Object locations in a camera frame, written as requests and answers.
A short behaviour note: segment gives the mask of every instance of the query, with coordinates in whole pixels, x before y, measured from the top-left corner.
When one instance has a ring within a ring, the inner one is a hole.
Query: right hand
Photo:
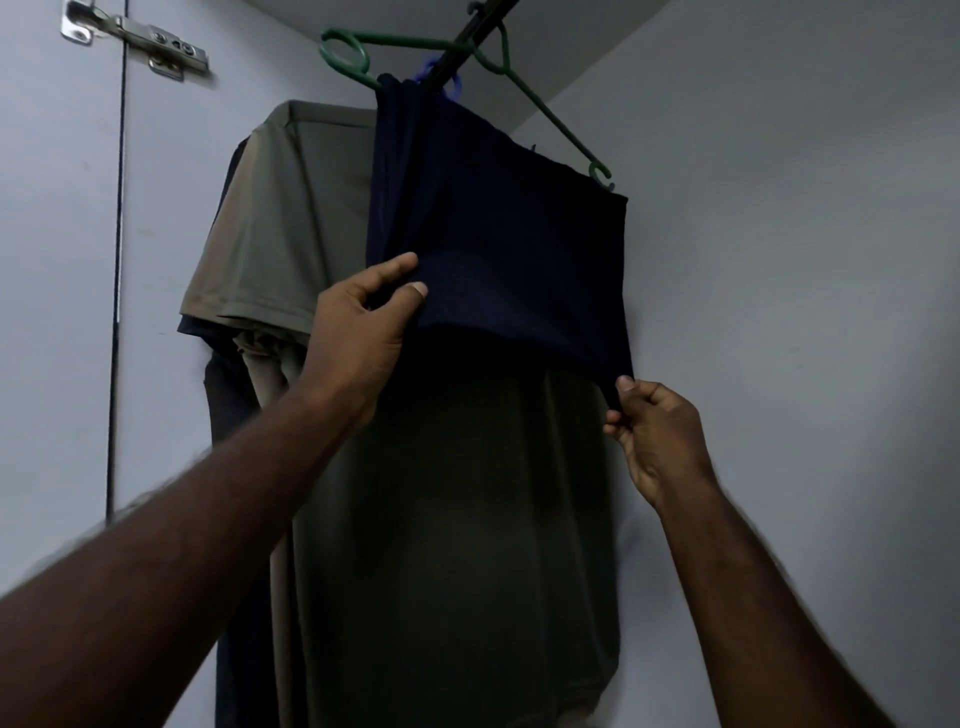
[[[603,429],[623,448],[630,478],[654,508],[667,488],[715,479],[696,407],[652,381],[622,376],[616,389],[623,414],[609,410]]]

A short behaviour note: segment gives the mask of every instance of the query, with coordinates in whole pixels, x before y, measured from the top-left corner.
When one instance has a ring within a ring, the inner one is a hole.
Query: left hand
[[[426,298],[426,285],[407,283],[369,311],[367,298],[417,267],[404,253],[327,288],[317,299],[310,346],[297,389],[305,397],[331,391],[356,409],[360,425],[373,419],[376,398],[396,366],[403,330]]]

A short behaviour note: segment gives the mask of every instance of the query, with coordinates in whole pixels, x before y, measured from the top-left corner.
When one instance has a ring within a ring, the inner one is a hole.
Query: cabinet hinge
[[[203,75],[210,72],[206,51],[169,31],[104,12],[96,7],[96,0],[63,0],[60,22],[63,37],[90,45],[97,32],[118,37],[146,51],[150,56],[150,67],[162,76],[182,81],[185,68]]]

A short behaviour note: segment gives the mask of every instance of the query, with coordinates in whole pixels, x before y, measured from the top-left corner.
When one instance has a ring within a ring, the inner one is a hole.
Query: black rod
[[[456,37],[455,42],[466,43],[468,40],[472,40],[480,45],[493,32],[497,23],[500,23],[518,2],[519,0],[487,0],[483,4],[483,10],[473,14],[466,28]],[[423,85],[431,91],[439,91],[453,78],[453,74],[460,70],[460,66],[469,57],[469,53],[446,51],[437,61],[437,64],[430,69],[427,77],[423,79]]]

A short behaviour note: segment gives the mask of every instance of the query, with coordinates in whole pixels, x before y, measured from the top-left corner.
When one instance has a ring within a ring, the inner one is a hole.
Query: navy blue cloth
[[[589,377],[619,408],[627,199],[412,82],[380,76],[367,264],[415,251],[415,326],[481,329]]]

